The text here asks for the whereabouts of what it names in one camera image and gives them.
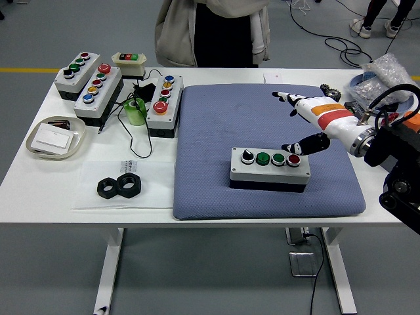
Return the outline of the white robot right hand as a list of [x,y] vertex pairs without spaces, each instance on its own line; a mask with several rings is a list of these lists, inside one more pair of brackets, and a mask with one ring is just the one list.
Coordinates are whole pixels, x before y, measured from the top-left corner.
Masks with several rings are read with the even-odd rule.
[[375,129],[367,122],[361,122],[342,104],[328,96],[307,97],[284,92],[273,92],[272,95],[292,105],[291,115],[300,115],[327,138],[340,140],[349,154],[355,157],[366,154]]

